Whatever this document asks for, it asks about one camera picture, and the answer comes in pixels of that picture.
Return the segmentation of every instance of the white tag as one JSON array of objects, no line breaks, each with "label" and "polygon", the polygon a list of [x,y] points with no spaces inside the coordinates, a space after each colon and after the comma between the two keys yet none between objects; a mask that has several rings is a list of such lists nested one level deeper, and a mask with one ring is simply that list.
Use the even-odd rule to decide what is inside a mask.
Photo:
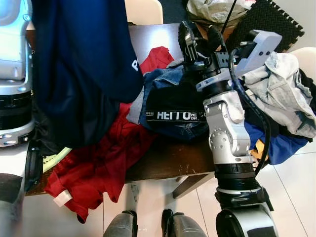
[{"label": "white tag", "polygon": [[54,202],[59,206],[62,207],[66,204],[69,200],[73,199],[70,192],[66,189],[62,191],[57,197],[54,198]]},{"label": "white tag", "polygon": [[252,96],[253,95],[253,92],[250,89],[246,90],[246,93],[247,93],[248,96]]}]

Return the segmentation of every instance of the clothing label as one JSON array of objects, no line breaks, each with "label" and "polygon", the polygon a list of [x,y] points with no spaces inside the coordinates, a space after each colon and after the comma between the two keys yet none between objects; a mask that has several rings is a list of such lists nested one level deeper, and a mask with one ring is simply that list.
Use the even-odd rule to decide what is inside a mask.
[{"label": "clothing label", "polygon": [[147,121],[206,122],[205,111],[146,111]]},{"label": "clothing label", "polygon": [[62,207],[66,204],[69,200],[73,199],[70,192],[66,189],[62,191],[57,197],[54,198],[54,202],[59,206]]},{"label": "clothing label", "polygon": [[253,92],[250,89],[246,90],[246,93],[247,93],[248,96],[252,96],[253,95]]}]

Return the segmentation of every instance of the table leg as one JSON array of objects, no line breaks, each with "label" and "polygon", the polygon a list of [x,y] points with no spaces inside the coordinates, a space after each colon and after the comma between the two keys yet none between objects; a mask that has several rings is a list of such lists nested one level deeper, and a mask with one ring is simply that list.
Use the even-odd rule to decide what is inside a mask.
[{"label": "table leg", "polygon": [[214,176],[214,172],[189,176],[172,192],[173,198],[176,199],[183,197],[184,195],[196,189],[198,186],[204,184]]}]

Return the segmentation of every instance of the blue clothing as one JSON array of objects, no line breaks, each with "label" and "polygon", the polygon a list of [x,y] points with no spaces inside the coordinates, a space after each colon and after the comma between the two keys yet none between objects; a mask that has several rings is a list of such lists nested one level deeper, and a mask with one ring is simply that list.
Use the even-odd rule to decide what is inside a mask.
[{"label": "blue clothing", "polygon": [[[250,150],[254,149],[256,142],[260,139],[265,142],[265,134],[258,127],[251,125],[245,121],[244,126],[250,136]],[[271,137],[269,146],[269,161],[270,164],[281,164],[292,155],[294,155],[300,148],[307,144],[308,140],[305,138],[294,138],[283,135]]]},{"label": "blue clothing", "polygon": [[119,103],[144,79],[131,44],[124,0],[32,0],[36,28],[34,92],[48,119],[48,140],[95,144]]},{"label": "blue clothing", "polygon": [[144,98],[139,116],[139,123],[154,132],[174,137],[182,141],[191,141],[208,131],[208,125],[206,122],[191,122],[177,125],[172,124],[155,128],[149,126],[146,122],[146,101],[149,92],[152,89],[178,85],[183,76],[182,69],[183,66],[179,66],[175,69],[156,69],[151,73],[145,74]]}]

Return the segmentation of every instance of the white wall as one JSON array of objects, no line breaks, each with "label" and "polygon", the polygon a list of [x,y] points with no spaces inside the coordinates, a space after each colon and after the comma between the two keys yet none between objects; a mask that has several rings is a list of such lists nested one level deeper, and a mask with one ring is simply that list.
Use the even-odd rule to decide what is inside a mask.
[{"label": "white wall", "polygon": [[316,47],[316,0],[274,0],[302,27],[305,34],[289,51],[302,47]]}]

